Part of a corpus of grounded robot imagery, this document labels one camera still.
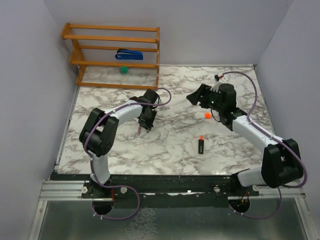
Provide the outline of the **pink highlighter pen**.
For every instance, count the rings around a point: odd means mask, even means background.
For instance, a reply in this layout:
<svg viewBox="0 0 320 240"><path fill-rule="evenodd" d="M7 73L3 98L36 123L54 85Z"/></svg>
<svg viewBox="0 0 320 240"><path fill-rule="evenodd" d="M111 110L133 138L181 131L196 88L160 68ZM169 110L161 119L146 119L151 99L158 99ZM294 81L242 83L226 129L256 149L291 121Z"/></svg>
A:
<svg viewBox="0 0 320 240"><path fill-rule="evenodd" d="M141 134L141 126L139 125L138 130L137 130L137 135L139 136Z"/></svg>

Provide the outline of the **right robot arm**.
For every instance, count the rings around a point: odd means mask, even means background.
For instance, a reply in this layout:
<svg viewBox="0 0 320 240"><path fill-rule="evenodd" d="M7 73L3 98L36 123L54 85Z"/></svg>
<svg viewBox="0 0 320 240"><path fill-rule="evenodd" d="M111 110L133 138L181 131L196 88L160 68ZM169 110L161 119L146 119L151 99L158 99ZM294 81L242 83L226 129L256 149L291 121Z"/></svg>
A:
<svg viewBox="0 0 320 240"><path fill-rule="evenodd" d="M218 90L201 84L187 100L194 106L218 112L220 122L241 135L262 153L262 165L235 173L229 189L240 196L248 187L266 185L277 188L303 177L304 171L297 160L299 146L293 139L284 140L267 130L258 129L247 113L237 107L237 92L232 84L223 83Z"/></svg>

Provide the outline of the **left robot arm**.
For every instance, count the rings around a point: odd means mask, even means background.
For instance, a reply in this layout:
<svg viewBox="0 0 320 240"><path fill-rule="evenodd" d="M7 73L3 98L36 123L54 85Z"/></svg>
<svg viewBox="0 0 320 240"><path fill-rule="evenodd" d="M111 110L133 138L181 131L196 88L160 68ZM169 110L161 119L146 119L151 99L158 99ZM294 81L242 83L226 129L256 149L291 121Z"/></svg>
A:
<svg viewBox="0 0 320 240"><path fill-rule="evenodd" d="M107 182L111 176L108 152L111 150L118 127L130 120L138 119L140 129L150 132L157 115L160 96L152 89L144 95L131 97L126 103L107 111L94 108L79 135L84 151L90 157L91 178L95 181L93 191L106 197L111 190Z"/></svg>

